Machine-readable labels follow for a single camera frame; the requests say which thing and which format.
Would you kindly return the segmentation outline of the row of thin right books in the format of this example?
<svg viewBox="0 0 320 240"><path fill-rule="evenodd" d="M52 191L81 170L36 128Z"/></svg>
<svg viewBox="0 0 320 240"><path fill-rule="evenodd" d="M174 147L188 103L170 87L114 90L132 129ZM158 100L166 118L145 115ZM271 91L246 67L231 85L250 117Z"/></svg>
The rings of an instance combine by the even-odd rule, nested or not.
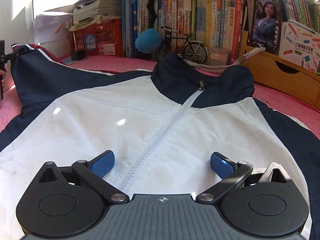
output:
<svg viewBox="0 0 320 240"><path fill-rule="evenodd" d="M319 5L314 0L281 0L284 21L292 20L319 33ZM247 0L249 31L254 23L254 0Z"/></svg>

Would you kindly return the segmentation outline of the navy and white zip jacket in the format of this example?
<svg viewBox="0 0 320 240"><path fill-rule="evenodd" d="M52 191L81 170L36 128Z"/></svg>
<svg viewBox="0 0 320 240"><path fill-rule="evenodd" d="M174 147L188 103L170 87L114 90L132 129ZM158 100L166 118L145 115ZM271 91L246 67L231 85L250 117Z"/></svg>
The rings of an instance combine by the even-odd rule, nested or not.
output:
<svg viewBox="0 0 320 240"><path fill-rule="evenodd" d="M106 74L22 45L21 113L1 132L1 239L319 239L319 139L255 99L250 70L220 76L168 54L152 72ZM104 203L72 171L111 150ZM252 174L218 203L210 156Z"/></svg>

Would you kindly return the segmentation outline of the clear small jar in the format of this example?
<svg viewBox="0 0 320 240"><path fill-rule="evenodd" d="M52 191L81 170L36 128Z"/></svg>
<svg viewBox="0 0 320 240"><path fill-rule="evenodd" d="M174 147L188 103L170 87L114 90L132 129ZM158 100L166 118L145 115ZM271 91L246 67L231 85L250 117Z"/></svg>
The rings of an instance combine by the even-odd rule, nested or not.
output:
<svg viewBox="0 0 320 240"><path fill-rule="evenodd" d="M211 66L225 66L228 63L229 50L215 47L210 51L209 62Z"/></svg>

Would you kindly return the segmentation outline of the white pocket printer box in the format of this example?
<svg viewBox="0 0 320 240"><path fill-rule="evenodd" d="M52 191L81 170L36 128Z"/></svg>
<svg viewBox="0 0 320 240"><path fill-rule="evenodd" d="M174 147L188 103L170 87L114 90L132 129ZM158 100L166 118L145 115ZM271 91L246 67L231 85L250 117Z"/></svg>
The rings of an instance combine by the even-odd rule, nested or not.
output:
<svg viewBox="0 0 320 240"><path fill-rule="evenodd" d="M279 57L319 75L319 33L295 21L281 24Z"/></svg>

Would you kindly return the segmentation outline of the small black box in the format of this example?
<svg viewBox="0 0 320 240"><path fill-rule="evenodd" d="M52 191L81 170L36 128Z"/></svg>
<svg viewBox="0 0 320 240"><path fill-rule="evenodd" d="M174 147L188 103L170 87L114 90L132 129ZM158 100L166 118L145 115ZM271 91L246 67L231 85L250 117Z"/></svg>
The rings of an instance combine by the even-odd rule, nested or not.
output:
<svg viewBox="0 0 320 240"><path fill-rule="evenodd" d="M72 61L80 61L86 58L85 50L73 50L71 51L71 59Z"/></svg>

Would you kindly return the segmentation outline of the stack of paper booklets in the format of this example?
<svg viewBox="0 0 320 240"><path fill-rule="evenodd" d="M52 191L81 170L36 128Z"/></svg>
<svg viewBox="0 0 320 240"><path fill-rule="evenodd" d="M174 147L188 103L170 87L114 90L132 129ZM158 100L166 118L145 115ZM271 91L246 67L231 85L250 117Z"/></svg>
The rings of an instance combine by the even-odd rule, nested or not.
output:
<svg viewBox="0 0 320 240"><path fill-rule="evenodd" d="M73 26L70 31L122 18L121 0L79 0L74 5Z"/></svg>

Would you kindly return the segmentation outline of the black miniature bicycle model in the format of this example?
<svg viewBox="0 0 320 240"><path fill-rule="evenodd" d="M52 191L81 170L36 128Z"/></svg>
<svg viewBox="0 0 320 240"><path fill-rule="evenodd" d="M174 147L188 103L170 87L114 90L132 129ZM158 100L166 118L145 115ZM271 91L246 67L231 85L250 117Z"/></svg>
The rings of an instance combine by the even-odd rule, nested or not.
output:
<svg viewBox="0 0 320 240"><path fill-rule="evenodd" d="M156 53L156 59L162 60L167 53L173 51L185 61L190 61L195 64L203 64L208 58L208 49L201 41L193 41L192 35L187 34L183 37L178 37L179 30L172 30L161 26L165 31L165 36L162 45Z"/></svg>

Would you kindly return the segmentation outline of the red plastic crate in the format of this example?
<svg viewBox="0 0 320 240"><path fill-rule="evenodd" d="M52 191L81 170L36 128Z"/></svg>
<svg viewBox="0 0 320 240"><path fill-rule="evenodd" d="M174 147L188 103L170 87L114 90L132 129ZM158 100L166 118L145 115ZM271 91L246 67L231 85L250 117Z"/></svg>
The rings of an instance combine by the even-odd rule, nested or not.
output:
<svg viewBox="0 0 320 240"><path fill-rule="evenodd" d="M111 20L73 31L69 38L71 51L84 50L86 56L123 57L121 27L121 20Z"/></svg>

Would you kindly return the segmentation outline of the row of upright books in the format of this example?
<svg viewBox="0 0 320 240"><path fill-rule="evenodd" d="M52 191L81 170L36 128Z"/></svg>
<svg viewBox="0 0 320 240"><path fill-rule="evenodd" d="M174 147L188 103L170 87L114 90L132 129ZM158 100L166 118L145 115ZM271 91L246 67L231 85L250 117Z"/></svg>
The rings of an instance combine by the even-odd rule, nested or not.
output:
<svg viewBox="0 0 320 240"><path fill-rule="evenodd" d="M246 0L121 0L123 54L233 64L246 12Z"/></svg>

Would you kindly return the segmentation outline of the wooden drawer organizer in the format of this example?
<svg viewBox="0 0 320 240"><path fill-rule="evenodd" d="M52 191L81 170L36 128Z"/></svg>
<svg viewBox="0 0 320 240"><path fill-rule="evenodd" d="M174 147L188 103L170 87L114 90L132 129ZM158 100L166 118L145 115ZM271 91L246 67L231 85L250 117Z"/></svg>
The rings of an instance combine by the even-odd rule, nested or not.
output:
<svg viewBox="0 0 320 240"><path fill-rule="evenodd" d="M247 60L255 82L319 109L319 76L277 55L261 52Z"/></svg>

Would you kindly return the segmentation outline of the white paper sheets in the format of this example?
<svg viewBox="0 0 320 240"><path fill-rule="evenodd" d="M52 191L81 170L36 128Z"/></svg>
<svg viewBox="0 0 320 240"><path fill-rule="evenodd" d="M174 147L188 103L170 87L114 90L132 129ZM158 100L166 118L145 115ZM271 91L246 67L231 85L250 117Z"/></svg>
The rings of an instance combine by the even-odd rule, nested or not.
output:
<svg viewBox="0 0 320 240"><path fill-rule="evenodd" d="M73 15L66 12L47 11L34 20L34 43L48 50L58 59L71 53L69 29Z"/></svg>

